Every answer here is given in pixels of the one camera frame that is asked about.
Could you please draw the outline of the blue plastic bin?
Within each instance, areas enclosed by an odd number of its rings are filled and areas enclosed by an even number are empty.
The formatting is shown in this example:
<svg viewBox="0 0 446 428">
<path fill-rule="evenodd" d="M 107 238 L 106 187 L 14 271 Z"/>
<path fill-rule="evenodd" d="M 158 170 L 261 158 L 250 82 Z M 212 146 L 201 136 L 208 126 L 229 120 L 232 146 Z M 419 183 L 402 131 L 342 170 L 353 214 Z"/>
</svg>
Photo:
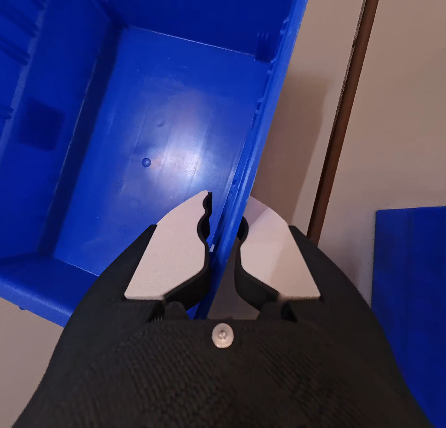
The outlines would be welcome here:
<svg viewBox="0 0 446 428">
<path fill-rule="evenodd" d="M 446 426 L 446 208 L 376 212 L 371 308 L 413 396 Z"/>
<path fill-rule="evenodd" d="M 66 325 L 149 225 L 213 193 L 205 318 L 308 0 L 1 0 L 1 298 Z"/>
</svg>

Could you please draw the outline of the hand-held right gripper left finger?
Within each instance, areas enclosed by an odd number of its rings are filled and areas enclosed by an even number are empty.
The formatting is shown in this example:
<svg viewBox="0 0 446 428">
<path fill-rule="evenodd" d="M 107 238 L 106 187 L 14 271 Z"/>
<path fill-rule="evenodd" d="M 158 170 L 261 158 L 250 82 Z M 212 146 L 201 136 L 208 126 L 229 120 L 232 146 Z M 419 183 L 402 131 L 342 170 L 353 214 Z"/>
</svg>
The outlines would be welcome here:
<svg viewBox="0 0 446 428">
<path fill-rule="evenodd" d="M 209 292 L 212 192 L 204 190 L 182 202 L 156 224 L 132 275 L 125 298 L 178 302 L 186 310 Z"/>
</svg>

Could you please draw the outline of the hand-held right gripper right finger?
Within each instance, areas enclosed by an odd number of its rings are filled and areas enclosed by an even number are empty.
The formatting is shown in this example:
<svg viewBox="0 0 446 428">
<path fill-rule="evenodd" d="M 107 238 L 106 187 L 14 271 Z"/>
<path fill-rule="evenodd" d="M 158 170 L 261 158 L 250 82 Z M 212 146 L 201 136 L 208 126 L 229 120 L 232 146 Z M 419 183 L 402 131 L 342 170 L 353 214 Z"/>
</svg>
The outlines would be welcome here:
<svg viewBox="0 0 446 428">
<path fill-rule="evenodd" d="M 237 238 L 235 289 L 250 306 L 261 310 L 268 303 L 321 297 L 290 226 L 251 196 Z"/>
</svg>

